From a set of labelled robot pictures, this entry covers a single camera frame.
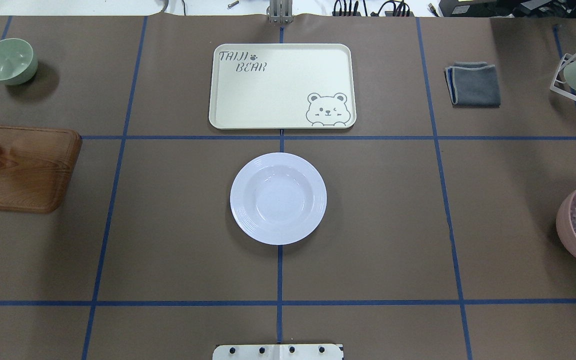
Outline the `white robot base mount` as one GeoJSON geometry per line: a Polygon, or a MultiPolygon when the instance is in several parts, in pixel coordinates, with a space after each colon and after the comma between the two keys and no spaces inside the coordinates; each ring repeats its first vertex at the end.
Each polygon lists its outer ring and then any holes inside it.
{"type": "Polygon", "coordinates": [[[215,347],[213,360],[343,360],[342,344],[224,344],[215,347]]]}

